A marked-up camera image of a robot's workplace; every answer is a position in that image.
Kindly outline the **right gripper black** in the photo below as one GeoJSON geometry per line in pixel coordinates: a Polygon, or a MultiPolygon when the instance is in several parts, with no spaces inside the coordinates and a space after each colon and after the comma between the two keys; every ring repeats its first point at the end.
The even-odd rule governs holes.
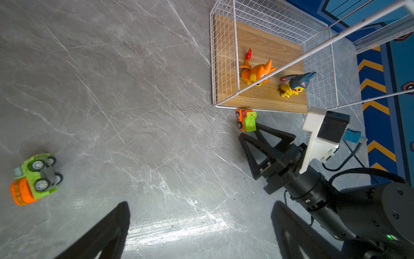
{"type": "Polygon", "coordinates": [[[291,144],[295,140],[296,135],[273,129],[260,123],[256,124],[254,133],[256,138],[246,133],[241,133],[238,140],[247,155],[254,180],[264,177],[267,182],[264,190],[270,195],[299,176],[307,145],[304,143],[299,146],[291,144]],[[262,132],[277,137],[280,141],[276,146],[272,147],[262,132]],[[275,149],[283,153],[278,156],[275,149]]]}

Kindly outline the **orange pikachu figure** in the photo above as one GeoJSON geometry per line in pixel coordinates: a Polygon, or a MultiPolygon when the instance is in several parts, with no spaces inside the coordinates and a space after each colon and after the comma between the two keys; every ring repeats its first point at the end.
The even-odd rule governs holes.
{"type": "Polygon", "coordinates": [[[268,74],[275,71],[277,68],[272,66],[272,60],[270,59],[266,64],[258,64],[252,67],[249,63],[252,58],[252,50],[249,49],[245,55],[245,62],[243,65],[239,66],[239,69],[242,70],[241,79],[246,84],[250,85],[268,74]]]}

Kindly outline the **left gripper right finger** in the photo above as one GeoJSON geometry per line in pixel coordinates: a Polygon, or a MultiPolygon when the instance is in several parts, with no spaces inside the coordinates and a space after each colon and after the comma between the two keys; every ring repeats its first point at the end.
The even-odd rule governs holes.
{"type": "Polygon", "coordinates": [[[283,202],[276,201],[271,220],[283,259],[344,259],[345,256],[283,202]]]}

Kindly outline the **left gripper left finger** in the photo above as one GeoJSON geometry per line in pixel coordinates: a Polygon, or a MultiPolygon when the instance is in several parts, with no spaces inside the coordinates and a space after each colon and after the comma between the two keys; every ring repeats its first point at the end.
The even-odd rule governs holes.
{"type": "Polygon", "coordinates": [[[57,258],[119,259],[124,251],[129,226],[130,210],[128,202],[123,201],[57,258]]]}

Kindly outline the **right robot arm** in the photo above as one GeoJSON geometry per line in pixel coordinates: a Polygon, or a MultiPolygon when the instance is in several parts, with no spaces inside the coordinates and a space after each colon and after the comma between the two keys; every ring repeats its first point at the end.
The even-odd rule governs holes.
{"type": "Polygon", "coordinates": [[[411,259],[414,256],[414,189],[395,175],[375,168],[351,168],[343,175],[367,174],[387,183],[338,190],[309,167],[299,168],[307,149],[295,135],[257,125],[253,136],[239,135],[254,179],[267,181],[265,191],[283,188],[332,237],[347,255],[357,258],[411,259]]]}

